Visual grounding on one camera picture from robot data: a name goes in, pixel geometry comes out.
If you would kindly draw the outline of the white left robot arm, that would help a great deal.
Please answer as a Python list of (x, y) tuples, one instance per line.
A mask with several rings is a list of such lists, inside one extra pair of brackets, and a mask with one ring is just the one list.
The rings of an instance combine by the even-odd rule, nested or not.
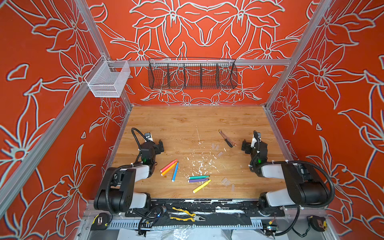
[(131, 128), (131, 133), (138, 145), (138, 156), (131, 164), (106, 170), (94, 199), (96, 210), (116, 215), (150, 208), (150, 194), (135, 192), (135, 183), (153, 175), (156, 157), (164, 152), (164, 145), (162, 141), (155, 143), (150, 133), (143, 134), (136, 128)]

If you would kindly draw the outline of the blue marker pen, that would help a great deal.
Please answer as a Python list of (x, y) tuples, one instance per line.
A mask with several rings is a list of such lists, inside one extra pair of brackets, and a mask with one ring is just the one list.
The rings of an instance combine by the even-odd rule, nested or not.
[(178, 169), (179, 169), (179, 162), (177, 162), (177, 164), (176, 164), (176, 166), (175, 166), (174, 173), (173, 173), (173, 177), (172, 177), (172, 182), (175, 182), (175, 180), (176, 180), (176, 176), (177, 176), (177, 173), (178, 173)]

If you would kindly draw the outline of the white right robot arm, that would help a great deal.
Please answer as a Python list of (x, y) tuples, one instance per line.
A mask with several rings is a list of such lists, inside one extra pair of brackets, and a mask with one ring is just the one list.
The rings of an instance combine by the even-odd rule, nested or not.
[(242, 151), (250, 155), (250, 171), (260, 178), (280, 179), (286, 187), (261, 193), (257, 209), (265, 216), (280, 207), (323, 208), (336, 195), (330, 175), (321, 167), (305, 161), (268, 161), (268, 144), (261, 140), (261, 133), (253, 131), (251, 142), (242, 142)]

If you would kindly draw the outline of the yellow highlighter pen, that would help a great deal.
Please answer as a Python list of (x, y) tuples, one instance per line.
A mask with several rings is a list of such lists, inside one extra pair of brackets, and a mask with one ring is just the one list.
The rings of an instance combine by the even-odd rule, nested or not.
[(200, 186), (198, 186), (197, 188), (195, 188), (193, 190), (193, 193), (197, 193), (198, 191), (200, 191), (201, 189), (203, 189), (205, 186), (207, 186), (212, 180), (207, 180), (205, 181), (203, 184), (201, 184)]

